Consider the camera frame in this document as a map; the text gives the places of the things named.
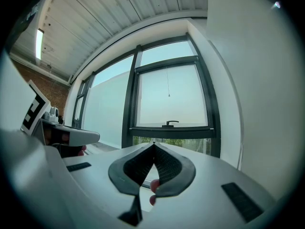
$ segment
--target window frame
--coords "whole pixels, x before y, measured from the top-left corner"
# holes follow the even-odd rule
[[[184,65],[195,65],[199,74],[199,80],[201,85],[203,85],[204,79],[201,77],[201,65],[197,56],[186,56],[174,59],[168,59],[163,61],[158,61],[155,63],[150,63],[135,69],[135,82],[132,91],[132,113],[130,121],[130,132],[132,135],[145,136],[145,137],[155,137],[155,138],[169,138],[169,139],[197,139],[197,138],[210,138],[213,132],[213,122],[211,121],[212,110],[210,106],[210,100],[205,101],[206,111],[207,111],[207,126],[197,126],[197,127],[143,127],[136,126],[136,112],[138,103],[138,82],[141,74],[157,71],[165,68],[174,68]],[[208,93],[203,89],[204,98],[208,97]]]
[[[164,61],[154,62],[141,66],[142,52],[154,47],[159,47],[176,42],[188,42],[195,56],[185,56],[180,58],[173,58]],[[200,51],[191,36],[186,33],[182,36],[171,37],[162,39],[159,41],[151,42],[145,45],[137,45],[135,49],[130,50],[119,57],[109,61],[97,71],[92,72],[85,81],[82,82],[77,101],[79,98],[83,98],[81,105],[80,119],[74,120],[77,101],[75,102],[75,108],[73,112],[73,122],[78,124],[82,128],[83,123],[83,110],[88,95],[89,88],[92,87],[95,76],[104,69],[111,67],[115,63],[133,55],[132,65],[129,73],[126,97],[124,102],[123,120],[122,120],[122,148],[132,146],[133,136],[155,137],[155,138],[170,138],[170,139],[204,139],[211,138],[211,156],[220,157],[220,145],[221,145],[221,130],[220,130],[220,117],[218,110],[218,103],[216,94],[214,91],[212,79],[207,66],[200,54]],[[137,83],[139,75],[149,71],[162,69],[165,67],[176,67],[181,65],[194,64],[197,68],[199,80],[203,88],[203,94],[205,99],[205,105],[207,110],[208,126],[197,127],[139,127],[134,125],[135,111],[137,106]],[[86,84],[85,91],[81,93],[83,84]]]

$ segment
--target brick wall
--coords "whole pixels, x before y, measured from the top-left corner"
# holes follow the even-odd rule
[[[26,67],[12,60],[23,79],[28,82],[32,80],[43,95],[51,102],[51,106],[58,108],[59,115],[63,116],[63,109],[68,97],[69,87],[40,74],[29,67]]]

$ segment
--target ceiling light fixture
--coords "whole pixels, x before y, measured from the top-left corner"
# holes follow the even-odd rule
[[[280,7],[281,7],[281,5],[280,5],[279,2],[275,2],[274,6],[276,6],[277,8],[280,8]]]
[[[42,47],[42,39],[43,39],[44,31],[41,29],[37,30],[36,35],[36,58],[41,59],[41,47]]]

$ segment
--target ceiling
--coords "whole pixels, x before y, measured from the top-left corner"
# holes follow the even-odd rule
[[[67,81],[114,35],[148,18],[182,10],[206,12],[207,0],[50,0],[41,14],[44,37],[39,67]],[[35,16],[20,35],[11,50],[12,58],[36,64],[39,19]]]

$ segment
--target black rubber strip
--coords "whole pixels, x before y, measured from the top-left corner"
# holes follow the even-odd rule
[[[142,184],[141,187],[151,189],[151,187],[149,185],[146,185],[146,184]]]
[[[149,188],[143,182],[153,164],[156,165],[160,181],[156,191],[157,198],[179,195],[196,175],[191,160],[159,143],[149,143],[115,160],[108,169],[111,182],[121,193],[135,196],[131,209],[119,216],[119,219],[130,225],[136,226],[142,220],[140,186]]]
[[[247,223],[263,213],[249,196],[234,182],[224,184],[221,187]]]
[[[84,163],[80,163],[80,164],[76,164],[76,165],[72,165],[72,166],[67,166],[67,169],[69,172],[72,172],[72,171],[84,169],[84,168],[87,168],[90,166],[91,165],[88,162],[84,162]]]

